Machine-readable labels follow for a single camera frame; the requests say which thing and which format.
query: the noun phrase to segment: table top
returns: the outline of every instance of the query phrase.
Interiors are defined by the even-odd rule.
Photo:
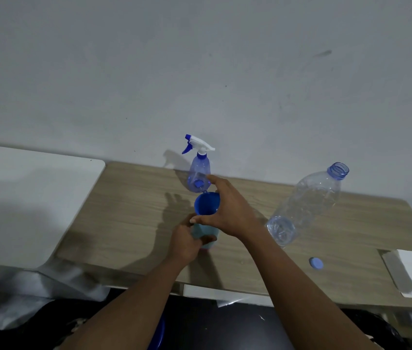
[[[98,159],[0,147],[0,265],[46,263],[104,166]]]
[[[164,168],[108,164],[57,250],[77,263],[146,274],[165,256],[172,228],[197,194],[187,174]],[[292,186],[229,179],[264,222]],[[285,252],[336,303],[412,307],[395,288],[383,251],[412,250],[412,209],[404,200],[342,193]],[[319,257],[324,269],[308,259]],[[267,295],[243,244],[224,233],[209,254],[185,268],[177,281]]]

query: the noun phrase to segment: forearm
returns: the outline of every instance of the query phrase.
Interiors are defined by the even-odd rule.
[[[145,350],[183,265],[166,259],[70,336],[61,350]]]
[[[265,228],[241,238],[297,350],[376,349],[273,241]]]

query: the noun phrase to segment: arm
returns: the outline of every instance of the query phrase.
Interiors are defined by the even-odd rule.
[[[275,311],[297,350],[378,349],[275,243],[230,182],[208,176],[220,193],[214,215],[192,217],[237,237],[266,284]]]
[[[189,223],[193,216],[174,229],[164,261],[71,335],[61,350],[146,350],[178,274],[203,244],[216,240],[215,236],[193,239]]]

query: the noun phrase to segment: white board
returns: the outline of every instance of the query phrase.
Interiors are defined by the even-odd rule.
[[[0,265],[43,265],[104,167],[97,159],[0,147]]]

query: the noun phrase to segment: trigger sprayer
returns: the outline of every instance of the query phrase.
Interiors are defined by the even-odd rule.
[[[210,186],[210,182],[206,178],[206,176],[210,174],[207,152],[215,151],[216,149],[207,142],[192,135],[186,135],[185,139],[188,140],[188,145],[182,154],[191,151],[193,148],[197,149],[196,157],[193,159],[188,173],[188,188],[194,193],[201,193],[206,191]]]

